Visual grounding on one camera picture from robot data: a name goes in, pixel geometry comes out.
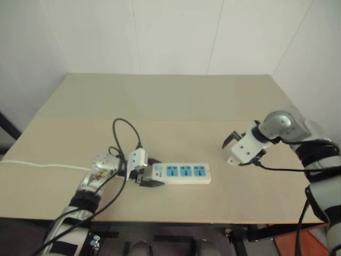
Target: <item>white cable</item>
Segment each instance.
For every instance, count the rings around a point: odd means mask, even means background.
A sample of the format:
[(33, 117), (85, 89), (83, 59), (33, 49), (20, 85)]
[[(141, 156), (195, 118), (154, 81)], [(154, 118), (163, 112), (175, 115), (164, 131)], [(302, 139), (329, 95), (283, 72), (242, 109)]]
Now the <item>white cable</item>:
[(34, 167), (61, 167), (61, 168), (69, 168), (69, 169), (78, 169), (78, 170), (84, 170), (84, 171), (90, 171), (89, 168), (79, 167), (79, 166), (73, 166), (73, 165), (64, 165), (64, 164), (35, 164), (35, 163), (29, 163), (24, 161), (17, 161), (17, 160), (3, 160), (0, 161), (0, 164), (26, 164), (31, 165)]

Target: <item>power cord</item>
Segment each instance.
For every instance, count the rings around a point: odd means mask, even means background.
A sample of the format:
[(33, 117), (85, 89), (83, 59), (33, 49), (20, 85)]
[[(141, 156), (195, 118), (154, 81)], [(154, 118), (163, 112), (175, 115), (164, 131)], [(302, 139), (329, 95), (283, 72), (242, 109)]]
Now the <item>power cord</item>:
[[(52, 243), (54, 243), (55, 241), (57, 241), (59, 238), (61, 238), (62, 236), (66, 235), (67, 233), (71, 232), (72, 230), (74, 230), (75, 228), (83, 225), (84, 223), (88, 222), (88, 221), (91, 221), (93, 218), (95, 218), (97, 215), (99, 215), (100, 213), (102, 213), (103, 211), (105, 211), (110, 205), (112, 205), (114, 203), (114, 201), (120, 196), (120, 194), (122, 193), (125, 185), (126, 185), (126, 182), (127, 182), (127, 162), (126, 162), (126, 159), (125, 159), (125, 156), (123, 154), (123, 151), (122, 151), (122, 148), (119, 144), (119, 141), (118, 141), (118, 138), (117, 138), (117, 134), (116, 134), (116, 128), (115, 128), (115, 124), (117, 121), (123, 121), (125, 123), (127, 123), (133, 130), (134, 132), (136, 133), (136, 136), (137, 136), (137, 139), (138, 139), (138, 143), (137, 143), (137, 146), (136, 146), (136, 149), (137, 148), (141, 148), (142, 147), (142, 144), (141, 144), (141, 139), (140, 139), (140, 135), (139, 133), (137, 132), (137, 130), (135, 129), (135, 127), (130, 123), (128, 122), (127, 120), (123, 119), (123, 118), (116, 118), (113, 123), (112, 123), (112, 131), (113, 131), (113, 137), (115, 139), (115, 142), (117, 144), (117, 147), (118, 148), (115, 148), (115, 147), (109, 147), (108, 149), (108, 152), (111, 154), (111, 149), (115, 149), (117, 152), (118, 152), (118, 156), (120, 157), (121, 159), (121, 162), (123, 163), (124, 165), (124, 173), (125, 173), (125, 176), (124, 176), (124, 181), (123, 181), (123, 184), (119, 190), (119, 192), (116, 194), (116, 196), (108, 203), (106, 204), (102, 209), (100, 209), (99, 211), (97, 211), (96, 213), (92, 214), (90, 217), (86, 218), (85, 220), (82, 220), (80, 222), (78, 222), (77, 224), (73, 225), (72, 227), (68, 228), (67, 230), (65, 230), (64, 232), (60, 233), (59, 235), (55, 236), (53, 239), (49, 240), (48, 242), (44, 243), (41, 247), (39, 247), (33, 254), (32, 256), (36, 256), (38, 255), (40, 252), (42, 252), (43, 249), (45, 249), (47, 246), (51, 245)], [(64, 217), (65, 215), (67, 214), (70, 214), (72, 212), (76, 212), (76, 211), (79, 211), (79, 209), (74, 209), (72, 211), (69, 211), (67, 213), (64, 213), (62, 215), (60, 215), (56, 220), (60, 219), (61, 217)]]
[(112, 122), (112, 132), (113, 132), (113, 137), (114, 137), (114, 139), (115, 139), (116, 145), (117, 145), (117, 147), (118, 147), (118, 151), (121, 152), (121, 153), (123, 152), (123, 151), (122, 151), (122, 148), (121, 148), (121, 145), (120, 145), (119, 142), (118, 142), (117, 135), (116, 135), (116, 128), (115, 128), (115, 125), (116, 125), (116, 122), (117, 122), (117, 121), (122, 121), (122, 122), (127, 123), (127, 124), (134, 130), (134, 132), (136, 133), (137, 139), (138, 139), (138, 141), (139, 141), (139, 142), (137, 143), (136, 149), (142, 148), (140, 135), (139, 135), (139, 133), (137, 132), (137, 130), (135, 129), (135, 127), (134, 127), (130, 122), (128, 122), (127, 120), (125, 120), (125, 119), (123, 119), (123, 118), (116, 118), (116, 119)]
[[(322, 146), (331, 146), (333, 149), (340, 154), (340, 148), (336, 143), (333, 143), (328, 140), (309, 140), (309, 141), (296, 141), (296, 142), (288, 142), (282, 140), (284, 144), (288, 145), (322, 145)], [(289, 169), (289, 168), (271, 168), (271, 167), (266, 167), (264, 166), (260, 161), (260, 157), (255, 157), (251, 159), (250, 162), (245, 163), (245, 164), (239, 164), (240, 166), (245, 166), (245, 165), (250, 165), (254, 164), (256, 166), (259, 166), (265, 170), (270, 170), (270, 171), (290, 171), (290, 172), (305, 172), (305, 173), (311, 173), (311, 172), (325, 172), (325, 171), (336, 171), (337, 167), (329, 167), (329, 168), (324, 168), (324, 169)]]
[(30, 163), (30, 162), (25, 162), (25, 161), (17, 161), (17, 160), (2, 160), (2, 161), (0, 161), (0, 164), (25, 164), (25, 165), (30, 165), (30, 166), (34, 166), (34, 167), (61, 167), (61, 168), (69, 168), (69, 169), (77, 169), (77, 170), (90, 171), (89, 168), (73, 166), (73, 165), (64, 165), (64, 164), (36, 164), (36, 163)]
[(308, 209), (308, 206), (309, 206), (309, 202), (308, 202), (308, 200), (306, 200), (304, 207), (303, 207), (303, 211), (301, 213), (301, 216), (299, 217), (299, 221), (298, 221), (297, 229), (296, 229), (295, 256), (301, 256), (300, 233), (301, 233), (301, 229), (302, 229), (303, 218), (304, 218), (305, 212)]

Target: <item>cable connector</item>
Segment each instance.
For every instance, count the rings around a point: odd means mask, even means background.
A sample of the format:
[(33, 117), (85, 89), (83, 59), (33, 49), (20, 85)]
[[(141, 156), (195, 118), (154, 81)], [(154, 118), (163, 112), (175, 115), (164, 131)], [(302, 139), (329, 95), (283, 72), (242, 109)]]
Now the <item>cable connector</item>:
[(140, 142), (138, 142), (136, 149), (142, 148), (142, 144)]
[(143, 148), (138, 148), (129, 154), (127, 163), (127, 177), (132, 170), (141, 170), (148, 166), (148, 155)]

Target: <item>electrical socket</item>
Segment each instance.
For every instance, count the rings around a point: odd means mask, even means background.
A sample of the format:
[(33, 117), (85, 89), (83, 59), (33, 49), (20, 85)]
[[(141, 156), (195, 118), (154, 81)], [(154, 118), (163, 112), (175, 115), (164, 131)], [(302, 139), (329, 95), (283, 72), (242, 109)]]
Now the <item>electrical socket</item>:
[(188, 165), (180, 166), (181, 176), (192, 176), (192, 168)]
[(178, 176), (177, 166), (167, 166), (167, 176)]
[(144, 179), (164, 184), (209, 184), (211, 175), (207, 163), (157, 163)]
[(204, 166), (194, 166), (195, 176), (206, 176), (206, 170)]

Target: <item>floor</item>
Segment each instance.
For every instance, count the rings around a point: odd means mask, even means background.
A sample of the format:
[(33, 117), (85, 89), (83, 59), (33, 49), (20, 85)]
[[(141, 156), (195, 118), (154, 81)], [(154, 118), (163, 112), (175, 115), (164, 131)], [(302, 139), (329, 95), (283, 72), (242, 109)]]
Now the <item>floor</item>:
[[(43, 239), (45, 229), (30, 223), (0, 218), (0, 256), (27, 256), (38, 248)], [(125, 243), (134, 244), (146, 241), (153, 247), (154, 256), (189, 256), (190, 243), (154, 242), (154, 235), (191, 236), (194, 239), (205, 238), (219, 249), (223, 256), (235, 256), (233, 245), (230, 245), (221, 230), (212, 227), (155, 227), (129, 226), (117, 227), (118, 238), (107, 238), (100, 251), (100, 256), (121, 256)], [(249, 256), (277, 256), (277, 248), (271, 240), (257, 243), (246, 242)]]

